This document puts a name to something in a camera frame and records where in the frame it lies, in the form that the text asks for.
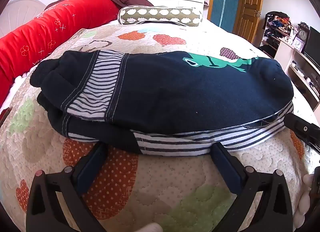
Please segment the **white gloved right hand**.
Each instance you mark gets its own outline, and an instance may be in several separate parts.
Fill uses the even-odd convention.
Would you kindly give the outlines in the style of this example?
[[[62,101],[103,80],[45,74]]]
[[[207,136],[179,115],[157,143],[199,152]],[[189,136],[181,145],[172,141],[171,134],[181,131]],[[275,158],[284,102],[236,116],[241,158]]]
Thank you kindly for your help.
[[[303,185],[305,191],[303,192],[298,203],[298,208],[295,214],[293,215],[293,231],[296,231],[303,225],[305,221],[305,215],[307,211],[310,209],[310,191],[312,182],[313,174],[307,174],[303,176]]]

